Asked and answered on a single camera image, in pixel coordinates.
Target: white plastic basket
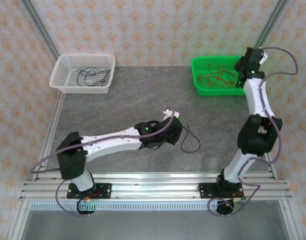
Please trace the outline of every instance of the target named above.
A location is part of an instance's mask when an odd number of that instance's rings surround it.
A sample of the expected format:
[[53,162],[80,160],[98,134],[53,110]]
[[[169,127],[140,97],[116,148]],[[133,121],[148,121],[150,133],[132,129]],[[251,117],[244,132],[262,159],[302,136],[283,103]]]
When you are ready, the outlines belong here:
[[111,54],[63,54],[56,61],[49,85],[66,94],[108,93],[115,68]]

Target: metal bracket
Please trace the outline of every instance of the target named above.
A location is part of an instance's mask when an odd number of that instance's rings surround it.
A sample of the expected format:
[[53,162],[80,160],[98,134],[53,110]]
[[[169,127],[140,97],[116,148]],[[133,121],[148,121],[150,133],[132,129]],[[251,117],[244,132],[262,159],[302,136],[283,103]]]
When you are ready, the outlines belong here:
[[[112,184],[110,183],[95,183],[96,191],[99,191],[99,194],[92,196],[92,199],[110,199],[112,192]],[[83,194],[78,190],[77,186],[73,183],[68,185],[67,196],[68,199],[81,199]]]
[[225,198],[225,199],[234,199],[234,198],[243,198],[244,190],[241,183],[237,183],[237,191],[224,191],[218,190],[217,183],[202,182],[198,185],[197,189],[199,190],[201,199],[212,199],[212,198]]

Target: patterned wallpaper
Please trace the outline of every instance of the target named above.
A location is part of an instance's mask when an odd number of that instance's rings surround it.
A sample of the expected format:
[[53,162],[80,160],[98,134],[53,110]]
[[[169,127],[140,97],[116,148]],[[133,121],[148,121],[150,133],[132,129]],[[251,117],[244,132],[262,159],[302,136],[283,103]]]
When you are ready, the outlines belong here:
[[61,54],[114,54],[120,66],[188,66],[196,56],[240,55],[254,45],[277,1],[32,2]]
[[[268,79],[267,89],[275,114],[284,122],[278,175],[291,181],[291,190],[301,212],[300,222],[306,234],[306,0],[291,0],[288,3],[265,46],[288,49],[299,64],[296,76],[272,77]],[[266,73],[295,70],[286,54],[275,50],[267,53],[269,59],[264,63]]]
[[0,0],[0,240],[37,161],[57,92],[54,60],[19,0]]

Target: robotic arm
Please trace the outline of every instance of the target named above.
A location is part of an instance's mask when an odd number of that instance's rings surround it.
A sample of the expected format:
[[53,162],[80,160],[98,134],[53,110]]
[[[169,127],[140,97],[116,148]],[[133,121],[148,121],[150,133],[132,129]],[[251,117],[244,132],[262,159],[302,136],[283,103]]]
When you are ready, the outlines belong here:
[[178,112],[174,112],[174,118],[171,124],[164,131],[150,137],[141,137],[157,132],[168,123],[172,113],[169,110],[163,113],[165,117],[162,122],[156,120],[141,122],[120,132],[100,136],[79,136],[78,132],[70,133],[57,150],[76,144],[83,146],[64,151],[57,155],[62,179],[71,180],[79,191],[78,195],[87,197],[96,191],[96,184],[92,174],[85,169],[86,162],[100,156],[125,150],[159,148],[166,142],[174,145],[178,141],[182,131],[182,124],[178,120]]
[[[277,139],[277,132],[271,124],[264,110],[272,117],[278,129],[282,128],[283,122],[275,118],[268,102],[266,93],[266,82],[261,86],[264,108],[260,97],[260,83],[265,73],[259,71],[260,65],[268,58],[268,55],[260,48],[248,47],[245,56],[241,57],[236,64],[235,70],[238,73],[237,87],[242,87],[247,97],[249,117],[239,132],[237,145],[238,150],[231,163],[217,176],[216,183],[201,183],[198,189],[201,198],[236,198],[236,194],[244,197],[242,184],[238,179],[238,173],[242,166],[252,157],[262,157],[269,153]],[[240,175],[242,176],[254,163],[249,160],[244,166]],[[232,210],[224,205],[217,209],[220,214],[230,214]]]

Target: floor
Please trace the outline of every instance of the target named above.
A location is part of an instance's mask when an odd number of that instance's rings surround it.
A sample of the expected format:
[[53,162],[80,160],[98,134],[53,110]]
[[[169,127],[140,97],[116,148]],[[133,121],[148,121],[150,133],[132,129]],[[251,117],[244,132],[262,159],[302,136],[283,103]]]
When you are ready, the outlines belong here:
[[288,240],[277,201],[252,201],[240,214],[206,211],[102,211],[71,217],[31,211],[22,240]]
[[[196,153],[181,150],[185,132],[176,145],[102,156],[88,163],[92,172],[220,172],[237,150],[239,130],[248,117],[245,96],[199,96],[189,66],[117,67],[108,94],[67,94],[59,117],[52,151],[74,131],[81,136],[119,132],[139,122],[161,121],[165,108],[180,113],[183,126],[201,141]],[[188,136],[184,149],[198,142]],[[58,167],[56,158],[47,168]],[[266,171],[256,162],[250,171]]]

